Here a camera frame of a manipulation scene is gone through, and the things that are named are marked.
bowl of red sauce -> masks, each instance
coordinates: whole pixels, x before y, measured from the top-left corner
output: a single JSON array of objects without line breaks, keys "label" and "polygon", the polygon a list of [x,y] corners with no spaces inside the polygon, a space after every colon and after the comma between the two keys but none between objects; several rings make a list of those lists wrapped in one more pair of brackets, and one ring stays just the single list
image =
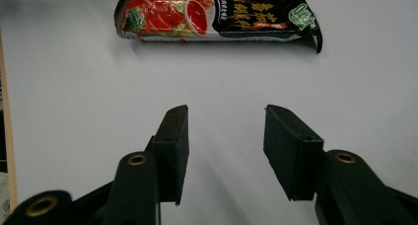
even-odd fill
[{"label": "bowl of red sauce", "polygon": [[195,0],[186,0],[184,6],[184,18],[187,26],[196,36],[205,36],[208,29],[206,11]]}]

white table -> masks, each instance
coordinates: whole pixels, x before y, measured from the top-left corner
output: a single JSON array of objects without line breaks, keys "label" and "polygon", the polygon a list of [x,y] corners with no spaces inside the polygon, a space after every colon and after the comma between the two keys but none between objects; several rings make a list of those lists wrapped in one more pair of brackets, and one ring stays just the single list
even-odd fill
[{"label": "white table", "polygon": [[267,104],[418,196],[418,3],[307,1],[321,54],[304,42],[121,39],[117,0],[0,0],[18,201],[51,189],[78,198],[111,181],[183,104],[190,156],[182,204],[163,205],[164,224],[316,221],[313,202],[287,200],[263,154]]}]

wooden edge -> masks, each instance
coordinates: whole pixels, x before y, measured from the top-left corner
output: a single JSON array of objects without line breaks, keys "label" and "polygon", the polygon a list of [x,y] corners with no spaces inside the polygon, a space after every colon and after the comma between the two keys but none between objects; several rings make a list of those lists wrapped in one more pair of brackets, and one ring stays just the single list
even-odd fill
[{"label": "wooden edge", "polygon": [[1,83],[2,83],[2,89],[3,89],[3,115],[4,115],[4,129],[5,129],[5,136],[6,136],[7,172],[9,176],[10,210],[13,211],[18,206],[18,191],[17,191],[17,184],[16,184],[15,152],[13,148],[12,122],[10,120],[9,95],[7,92],[6,68],[4,64],[1,31],[0,31],[0,69],[1,69]]}]

snack package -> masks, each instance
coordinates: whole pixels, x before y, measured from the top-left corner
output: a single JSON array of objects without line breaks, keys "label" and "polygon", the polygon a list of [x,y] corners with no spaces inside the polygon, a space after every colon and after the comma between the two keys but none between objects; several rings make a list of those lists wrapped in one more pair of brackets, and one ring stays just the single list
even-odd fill
[{"label": "snack package", "polygon": [[322,34],[306,0],[119,0],[122,38],[149,41],[279,40]]}]

green label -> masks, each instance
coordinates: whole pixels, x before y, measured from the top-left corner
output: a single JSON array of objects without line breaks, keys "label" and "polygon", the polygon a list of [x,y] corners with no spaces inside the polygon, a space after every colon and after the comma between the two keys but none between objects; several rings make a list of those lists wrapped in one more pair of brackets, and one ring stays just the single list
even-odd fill
[{"label": "green label", "polygon": [[305,3],[300,4],[289,12],[289,20],[298,26],[301,31],[307,26],[314,27],[314,17]]},{"label": "green label", "polygon": [[138,6],[129,9],[126,12],[126,28],[134,32],[139,32],[144,25],[144,15],[141,13]]}]

